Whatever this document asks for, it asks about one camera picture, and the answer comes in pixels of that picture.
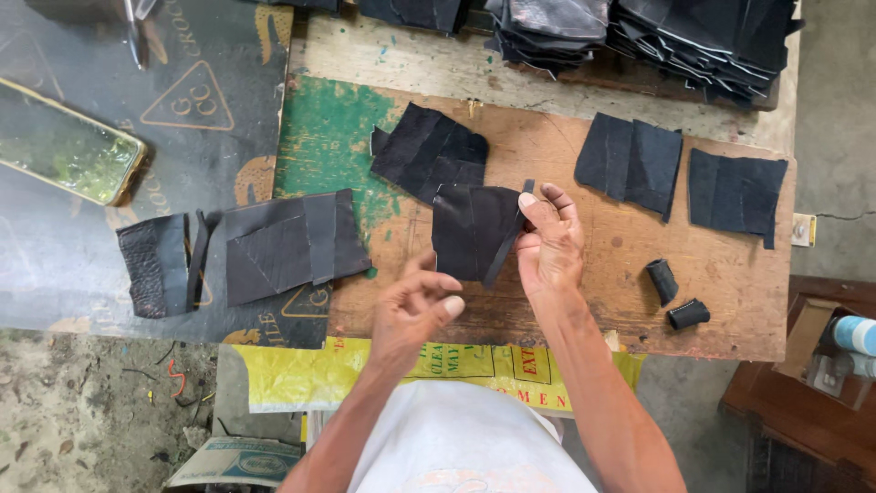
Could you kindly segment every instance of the forearm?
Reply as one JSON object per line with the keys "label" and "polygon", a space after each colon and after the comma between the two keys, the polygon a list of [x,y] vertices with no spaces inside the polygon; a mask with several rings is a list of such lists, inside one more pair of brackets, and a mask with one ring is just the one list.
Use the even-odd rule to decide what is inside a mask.
{"label": "forearm", "polygon": [[365,441],[399,379],[365,365],[356,384],[277,493],[339,493],[347,490]]}
{"label": "forearm", "polygon": [[605,490],[684,491],[669,444],[612,363],[581,294],[536,295],[532,302]]}

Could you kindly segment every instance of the blue bottle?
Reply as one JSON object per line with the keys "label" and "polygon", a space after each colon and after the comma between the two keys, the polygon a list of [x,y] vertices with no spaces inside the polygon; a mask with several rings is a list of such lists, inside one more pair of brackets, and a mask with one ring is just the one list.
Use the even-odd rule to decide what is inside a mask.
{"label": "blue bottle", "polygon": [[833,339],[843,349],[876,356],[876,320],[851,315],[838,318]]}

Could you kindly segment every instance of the smartphone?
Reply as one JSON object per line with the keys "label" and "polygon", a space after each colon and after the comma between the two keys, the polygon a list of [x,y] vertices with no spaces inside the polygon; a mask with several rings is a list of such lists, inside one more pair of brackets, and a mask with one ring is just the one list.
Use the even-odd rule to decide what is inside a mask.
{"label": "smartphone", "polygon": [[117,205],[145,154],[141,140],[0,78],[0,163]]}

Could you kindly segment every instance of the dirt floor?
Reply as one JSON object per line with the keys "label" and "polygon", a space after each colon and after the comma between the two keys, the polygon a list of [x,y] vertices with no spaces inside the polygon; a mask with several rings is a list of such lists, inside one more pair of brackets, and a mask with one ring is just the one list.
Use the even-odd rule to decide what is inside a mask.
{"label": "dirt floor", "polygon": [[[209,429],[214,398],[201,399],[215,390],[215,345],[176,343],[161,360],[170,348],[0,330],[0,491],[160,491],[194,453],[183,427]],[[187,378],[179,403],[171,358],[173,372]]]}

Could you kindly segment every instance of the black leather piece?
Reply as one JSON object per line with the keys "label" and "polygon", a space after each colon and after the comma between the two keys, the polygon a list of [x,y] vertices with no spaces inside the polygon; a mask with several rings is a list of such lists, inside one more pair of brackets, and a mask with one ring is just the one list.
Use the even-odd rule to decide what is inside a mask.
{"label": "black leather piece", "polygon": [[442,183],[482,184],[490,146],[440,111],[409,103],[371,171],[425,204]]}
{"label": "black leather piece", "polygon": [[225,220],[228,306],[371,267],[350,189],[254,204],[228,211]]}
{"label": "black leather piece", "polygon": [[371,155],[376,156],[380,154],[388,139],[389,133],[380,130],[377,125],[374,125],[374,130],[371,131]]}
{"label": "black leather piece", "polygon": [[341,10],[341,2],[343,0],[252,0],[258,1],[260,4],[269,5],[292,5],[293,7],[305,7],[311,9],[322,9],[329,12],[338,12]]}
{"label": "black leather piece", "polygon": [[335,194],[304,197],[307,238],[310,240],[310,271],[314,286],[335,277]]}
{"label": "black leather piece", "polygon": [[575,181],[624,200],[632,150],[632,124],[597,113],[575,164]]}
{"label": "black leather piece", "polygon": [[691,149],[688,170],[690,222],[719,231],[749,232],[774,248],[775,208],[785,160],[728,158]]}
{"label": "black leather piece", "polygon": [[371,268],[353,216],[353,190],[335,192],[335,279]]}
{"label": "black leather piece", "polygon": [[502,60],[526,63],[556,76],[592,60],[605,40],[608,0],[495,0],[485,9],[495,36],[484,47]]}
{"label": "black leather piece", "polygon": [[801,26],[794,0],[618,0],[606,44],[688,77],[707,103],[767,97],[786,67],[785,37]]}
{"label": "black leather piece", "polygon": [[188,264],[188,280],[186,287],[186,311],[194,310],[194,299],[198,294],[198,280],[201,278],[201,270],[207,259],[207,244],[210,239],[210,229],[204,221],[204,211],[198,209],[194,212],[198,222],[198,237],[192,248],[192,260]]}
{"label": "black leather piece", "polygon": [[134,315],[164,318],[186,312],[186,215],[147,219],[116,230],[131,278]]}
{"label": "black leather piece", "polygon": [[359,13],[395,25],[456,33],[470,0],[359,0]]}
{"label": "black leather piece", "polygon": [[578,154],[575,181],[659,212],[669,222],[682,135],[597,113]]}
{"label": "black leather piece", "polygon": [[646,265],[645,270],[651,276],[651,281],[660,296],[660,306],[668,305],[678,294],[678,284],[669,268],[669,262],[666,259],[657,259]]}
{"label": "black leather piece", "polygon": [[[528,179],[524,182],[522,191],[533,193],[534,188],[535,180]],[[514,225],[508,230],[508,233],[505,234],[505,239],[502,241],[502,245],[499,246],[498,251],[496,252],[496,257],[493,259],[490,268],[487,269],[487,273],[484,276],[483,284],[486,288],[492,287],[493,283],[496,281],[499,271],[502,270],[502,266],[505,264],[505,258],[508,256],[508,253],[511,252],[511,247],[517,239],[517,234],[523,229],[524,222],[526,222],[526,216],[523,215],[523,212],[521,212],[518,207],[517,212],[514,215]]]}
{"label": "black leather piece", "polygon": [[560,38],[605,37],[608,0],[507,0],[514,24]]}
{"label": "black leather piece", "polygon": [[696,324],[705,324],[711,319],[706,305],[694,298],[687,303],[666,312],[669,324],[676,331]]}
{"label": "black leather piece", "polygon": [[504,187],[442,185],[432,219],[436,270],[460,281],[486,281],[491,267],[498,262],[500,268],[505,259],[498,253],[518,223],[519,195]]}
{"label": "black leather piece", "polygon": [[680,133],[633,120],[625,200],[659,212],[669,222],[681,157]]}

